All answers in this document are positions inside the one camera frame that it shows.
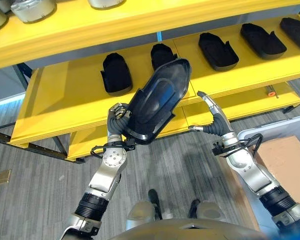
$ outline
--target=cardboard box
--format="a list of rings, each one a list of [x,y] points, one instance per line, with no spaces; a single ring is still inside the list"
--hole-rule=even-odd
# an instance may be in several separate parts
[[[296,136],[262,143],[255,159],[274,175],[296,202],[300,203],[300,142]]]

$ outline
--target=blue strip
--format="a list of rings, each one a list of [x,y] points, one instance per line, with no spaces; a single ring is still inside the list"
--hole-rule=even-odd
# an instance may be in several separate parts
[[[161,42],[161,41],[162,41],[162,35],[161,35],[161,32],[160,32],[160,31],[158,31],[158,32],[156,33],[156,38],[157,38],[158,42]]]

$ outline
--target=gray carpet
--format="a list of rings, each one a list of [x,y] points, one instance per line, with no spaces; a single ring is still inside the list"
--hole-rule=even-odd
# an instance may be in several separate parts
[[[300,92],[300,80],[293,86]],[[0,106],[0,125],[16,117],[20,102]],[[232,122],[240,130],[300,115],[276,110]],[[12,128],[4,129],[5,133]],[[211,152],[217,137],[186,132],[138,145],[128,153],[128,165],[107,208],[96,239],[105,240],[125,229],[131,207],[157,190],[164,215],[184,218],[193,199],[216,202],[229,223],[243,225],[225,177]],[[56,148],[51,139],[40,141]],[[0,185],[0,240],[57,239],[100,165],[96,158],[73,164],[0,144],[0,171],[12,169],[8,184]]]

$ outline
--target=plastic crate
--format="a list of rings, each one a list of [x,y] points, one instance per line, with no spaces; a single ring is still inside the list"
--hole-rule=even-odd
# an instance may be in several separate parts
[[[239,132],[238,138],[247,139],[258,133],[263,135],[263,142],[290,136],[296,136],[300,141],[300,116],[243,130]],[[264,208],[257,196],[251,192],[243,180],[239,179],[253,209],[260,230],[271,237],[277,235],[278,228],[272,221],[270,213]]]

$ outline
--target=shelf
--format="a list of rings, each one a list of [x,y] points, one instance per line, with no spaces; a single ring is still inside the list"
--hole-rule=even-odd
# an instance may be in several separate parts
[[[300,0],[126,0],[96,10],[87,0],[57,0],[47,19],[24,24],[12,15],[0,29],[0,68],[98,44],[234,15],[300,4]]]
[[[273,85],[279,98],[268,96],[265,87],[215,98],[229,120],[300,104],[299,96],[286,82]],[[182,107],[188,125],[207,125],[213,121],[205,102]]]
[[[168,125],[158,135],[158,138],[171,134],[177,134],[188,130],[188,124],[181,107],[174,110],[176,115]],[[106,125],[84,129],[71,133],[68,158],[69,161],[75,161],[76,158],[90,155],[91,149],[96,146],[103,146],[107,142]]]
[[[300,20],[299,15],[289,17]],[[179,55],[188,59],[192,66],[191,85],[194,91],[204,91],[213,98],[219,98],[300,78],[300,48],[280,29],[282,18],[253,22],[268,33],[275,31],[287,47],[283,56],[274,60],[263,60],[253,52],[240,34],[241,24],[208,31],[224,42],[229,41],[239,57],[237,66],[225,72],[213,70],[205,59],[198,45],[200,33],[175,39]]]
[[[172,40],[163,43],[177,52]],[[110,96],[104,88],[100,71],[109,53],[37,69],[31,77],[10,143],[20,145],[105,125],[109,108],[116,103],[129,103],[152,76],[153,45],[116,51],[124,57],[133,83],[133,89],[123,96]],[[191,98],[197,99],[189,86],[179,106],[191,103]]]

